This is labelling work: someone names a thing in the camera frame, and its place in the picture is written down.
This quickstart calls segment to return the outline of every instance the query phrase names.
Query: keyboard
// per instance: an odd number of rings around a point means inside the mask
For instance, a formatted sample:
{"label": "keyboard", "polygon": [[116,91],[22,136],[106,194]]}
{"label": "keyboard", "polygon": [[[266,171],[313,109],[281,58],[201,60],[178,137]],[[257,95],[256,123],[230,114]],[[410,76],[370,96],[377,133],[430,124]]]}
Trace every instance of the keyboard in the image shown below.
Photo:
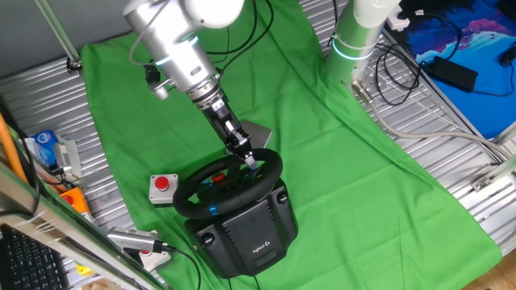
{"label": "keyboard", "polygon": [[65,290],[60,255],[25,234],[2,227],[0,240],[0,284],[9,290]]}

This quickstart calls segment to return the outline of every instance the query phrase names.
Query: logitech steering wheel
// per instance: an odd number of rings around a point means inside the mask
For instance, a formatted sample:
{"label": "logitech steering wheel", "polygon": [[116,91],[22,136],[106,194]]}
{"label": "logitech steering wheel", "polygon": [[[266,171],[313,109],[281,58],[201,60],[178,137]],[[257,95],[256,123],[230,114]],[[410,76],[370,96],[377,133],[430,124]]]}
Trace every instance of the logitech steering wheel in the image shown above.
{"label": "logitech steering wheel", "polygon": [[[177,212],[186,218],[205,219],[230,213],[266,196],[280,178],[283,170],[281,157],[270,149],[254,149],[256,161],[264,161],[254,170],[241,169],[243,161],[230,155],[198,169],[177,188],[173,204]],[[200,197],[206,190],[205,180],[227,170],[226,184],[208,184],[211,194]],[[189,199],[198,194],[199,202]]]}

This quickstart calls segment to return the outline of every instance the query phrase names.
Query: green screen fabric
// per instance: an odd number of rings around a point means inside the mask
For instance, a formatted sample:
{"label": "green screen fabric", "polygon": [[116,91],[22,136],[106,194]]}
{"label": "green screen fabric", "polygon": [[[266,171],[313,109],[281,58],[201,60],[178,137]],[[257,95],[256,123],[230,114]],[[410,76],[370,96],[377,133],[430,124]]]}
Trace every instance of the green screen fabric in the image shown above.
{"label": "green screen fabric", "polygon": [[[282,178],[299,225],[286,258],[257,276],[261,288],[459,289],[495,265],[501,252],[468,211],[327,75],[298,2],[277,0],[273,7],[270,33],[222,79],[236,115],[273,130],[268,147],[283,159]],[[261,0],[258,8],[261,33],[270,13]],[[231,25],[232,48],[251,27],[246,1]],[[225,29],[199,36],[207,51],[226,49]],[[185,218],[148,200],[150,175],[186,178],[224,156],[223,144],[185,94],[172,90],[161,101],[148,92],[144,68],[127,60],[134,41],[126,35],[81,52],[89,108],[106,158],[136,227],[157,230],[171,246],[193,255],[202,289],[228,289],[195,255]],[[135,59],[150,58],[139,45]],[[195,289],[193,265],[180,255],[173,258],[161,276],[174,289]],[[256,289],[251,277],[231,283],[233,289]]]}

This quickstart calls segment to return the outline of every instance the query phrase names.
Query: metal table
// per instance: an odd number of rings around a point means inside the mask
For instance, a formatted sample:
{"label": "metal table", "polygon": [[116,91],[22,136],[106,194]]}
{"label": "metal table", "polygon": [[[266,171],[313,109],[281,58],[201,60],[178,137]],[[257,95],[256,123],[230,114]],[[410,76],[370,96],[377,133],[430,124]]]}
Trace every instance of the metal table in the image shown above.
{"label": "metal table", "polygon": [[[335,25],[331,0],[301,0],[300,3],[314,27],[323,53],[328,53],[327,42]],[[339,8],[345,5],[340,2]],[[378,53],[372,57],[368,75],[373,72]],[[390,57],[387,65],[398,80],[412,81],[410,72],[395,57]],[[385,81],[384,68],[379,69],[385,96],[399,101],[405,91]],[[407,102],[397,107],[388,106],[377,97],[370,81],[365,84],[371,89],[378,110],[397,130],[410,133],[469,131],[468,126],[474,130],[447,97],[425,82],[414,90]],[[65,139],[77,141],[82,182],[86,186],[85,198],[101,229],[106,232],[112,226],[133,228],[134,223],[111,174],[88,108],[84,80],[79,73],[67,71],[66,59],[1,80],[0,93],[28,135],[50,129]],[[363,102],[362,106],[372,115]],[[516,231],[514,180],[510,176],[502,177],[479,192],[472,187],[476,180],[493,170],[493,159],[483,147],[467,139],[449,137],[391,138],[468,209],[504,255],[516,247],[516,242],[510,238]],[[516,130],[508,130],[497,141],[505,144],[511,153],[516,153]],[[64,263],[69,272],[70,288],[80,287],[90,278],[79,276],[71,259]]]}

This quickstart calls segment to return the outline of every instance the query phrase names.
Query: steering wheel button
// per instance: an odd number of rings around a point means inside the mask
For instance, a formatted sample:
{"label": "steering wheel button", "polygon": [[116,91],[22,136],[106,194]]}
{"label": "steering wheel button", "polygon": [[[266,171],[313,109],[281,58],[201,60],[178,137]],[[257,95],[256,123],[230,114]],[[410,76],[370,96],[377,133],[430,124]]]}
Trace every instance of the steering wheel button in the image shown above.
{"label": "steering wheel button", "polygon": [[226,174],[224,174],[224,172],[217,173],[211,177],[211,181],[213,181],[214,183],[224,181],[225,179],[226,179]]}
{"label": "steering wheel button", "polygon": [[154,186],[156,186],[160,191],[166,191],[170,186],[169,179],[164,176],[158,177],[154,182]]}

